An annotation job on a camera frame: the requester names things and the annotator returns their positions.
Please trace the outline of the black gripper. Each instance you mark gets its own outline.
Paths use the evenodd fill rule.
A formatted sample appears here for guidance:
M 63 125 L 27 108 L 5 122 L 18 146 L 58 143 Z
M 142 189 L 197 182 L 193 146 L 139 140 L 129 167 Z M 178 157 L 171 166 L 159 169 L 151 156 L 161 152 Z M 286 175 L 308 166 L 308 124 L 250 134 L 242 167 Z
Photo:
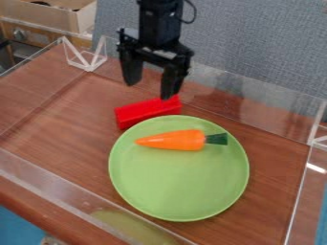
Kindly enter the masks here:
M 141 82 L 143 63 L 149 62 L 163 68 L 162 99 L 169 100 L 181 91 L 182 84 L 191 69 L 194 50 L 179 41 L 154 47 L 139 40 L 138 30 L 119 28 L 117 51 L 129 86 Z

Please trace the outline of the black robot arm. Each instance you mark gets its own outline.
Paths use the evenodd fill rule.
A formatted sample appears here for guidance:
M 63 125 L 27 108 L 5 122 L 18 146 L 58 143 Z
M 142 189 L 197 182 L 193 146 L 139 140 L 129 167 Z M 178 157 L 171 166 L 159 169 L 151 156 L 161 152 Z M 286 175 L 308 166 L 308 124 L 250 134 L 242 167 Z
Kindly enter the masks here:
M 163 68 L 162 99 L 169 100 L 181 91 L 190 74 L 194 50 L 181 41 L 183 5 L 190 0 L 137 0 L 139 5 L 138 29 L 119 28 L 117 50 L 126 83 L 133 86 L 142 80 L 143 63 Z

